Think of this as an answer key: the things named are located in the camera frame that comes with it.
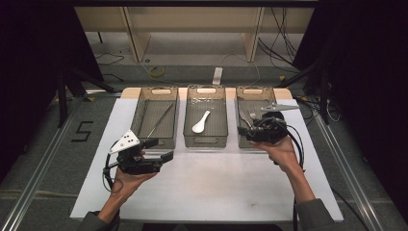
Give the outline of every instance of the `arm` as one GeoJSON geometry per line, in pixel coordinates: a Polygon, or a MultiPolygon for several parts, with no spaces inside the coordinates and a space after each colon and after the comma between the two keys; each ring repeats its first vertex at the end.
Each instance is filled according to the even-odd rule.
{"type": "Polygon", "coordinates": [[[336,230],[334,220],[320,199],[316,199],[294,152],[292,139],[285,137],[279,143],[255,143],[286,173],[296,200],[296,210],[303,230],[336,230]]]}
{"type": "Polygon", "coordinates": [[[116,230],[119,224],[119,209],[145,181],[157,173],[130,175],[116,169],[115,181],[108,200],[100,212],[89,212],[78,230],[116,230]]]}

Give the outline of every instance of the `sleeve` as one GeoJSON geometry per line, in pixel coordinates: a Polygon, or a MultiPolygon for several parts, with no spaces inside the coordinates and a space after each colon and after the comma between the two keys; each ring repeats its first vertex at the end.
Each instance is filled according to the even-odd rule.
{"type": "Polygon", "coordinates": [[[100,219],[98,214],[99,211],[88,212],[77,231],[116,231],[119,228],[119,212],[117,212],[114,219],[109,224],[100,219]]]}
{"type": "Polygon", "coordinates": [[[297,204],[296,210],[299,215],[300,225],[304,231],[339,230],[321,199],[297,204]]]}

